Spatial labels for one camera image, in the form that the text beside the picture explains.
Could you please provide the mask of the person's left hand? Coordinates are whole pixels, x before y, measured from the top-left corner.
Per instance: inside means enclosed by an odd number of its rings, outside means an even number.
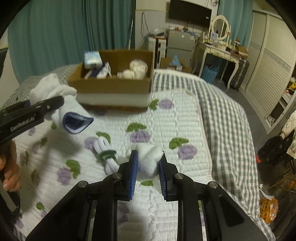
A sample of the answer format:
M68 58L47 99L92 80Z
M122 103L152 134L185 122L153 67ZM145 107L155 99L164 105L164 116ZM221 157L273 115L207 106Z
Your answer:
M1 171L4 172L3 188L8 192L18 191L21 187L21 171L16 161L16 144L10 141L7 151L1 153Z

